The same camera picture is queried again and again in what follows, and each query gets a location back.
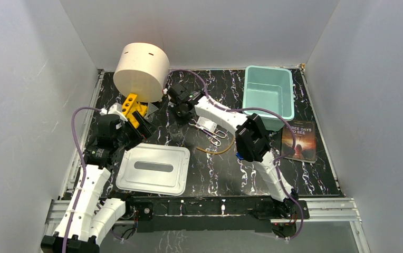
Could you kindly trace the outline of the small clear glass beaker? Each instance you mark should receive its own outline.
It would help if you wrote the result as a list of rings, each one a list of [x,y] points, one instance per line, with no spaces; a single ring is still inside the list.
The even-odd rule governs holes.
[[[183,142],[184,134],[181,127],[177,124],[172,124],[169,126],[168,133],[170,135],[171,140],[174,142]]]

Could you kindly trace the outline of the yellow test tube rack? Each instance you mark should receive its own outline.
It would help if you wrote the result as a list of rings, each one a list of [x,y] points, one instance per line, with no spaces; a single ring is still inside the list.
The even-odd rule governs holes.
[[[135,128],[139,126],[139,122],[135,119],[133,113],[137,111],[141,116],[145,116],[147,112],[147,103],[138,102],[137,97],[136,94],[130,93],[122,105],[122,114]]]

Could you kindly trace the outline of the metal crucible tongs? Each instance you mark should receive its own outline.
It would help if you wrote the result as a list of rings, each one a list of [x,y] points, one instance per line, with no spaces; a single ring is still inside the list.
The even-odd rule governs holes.
[[[221,139],[224,139],[227,137],[227,134],[224,131],[221,131],[216,128],[215,131],[211,132],[202,126],[197,124],[197,120],[192,119],[189,123],[190,126],[195,127],[197,130],[200,130],[203,132],[205,135],[207,135],[209,141],[211,142],[212,145],[219,147],[221,145]]]

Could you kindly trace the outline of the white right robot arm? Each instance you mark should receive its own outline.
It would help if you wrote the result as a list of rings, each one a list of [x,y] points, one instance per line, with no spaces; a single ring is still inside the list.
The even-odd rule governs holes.
[[[236,112],[216,101],[203,91],[190,91],[180,84],[164,90],[176,108],[178,116],[194,113],[204,117],[234,134],[237,156],[254,165],[266,182],[275,203],[275,212],[281,218],[289,218],[296,211],[298,196],[276,167],[271,150],[269,133],[261,117]]]

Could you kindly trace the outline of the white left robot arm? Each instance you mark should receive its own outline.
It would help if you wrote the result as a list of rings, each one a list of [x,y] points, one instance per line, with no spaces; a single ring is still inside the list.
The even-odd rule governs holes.
[[[152,136],[156,128],[145,119],[140,110],[125,109],[115,103],[109,109],[93,108],[100,114],[97,134],[83,149],[75,130],[75,117],[84,108],[72,114],[73,141],[81,162],[81,172],[70,203],[52,235],[42,238],[43,252],[99,252],[100,245],[119,219],[130,219],[135,204],[125,194],[108,196],[99,211],[100,196],[110,176],[109,165],[120,152],[128,151]]]

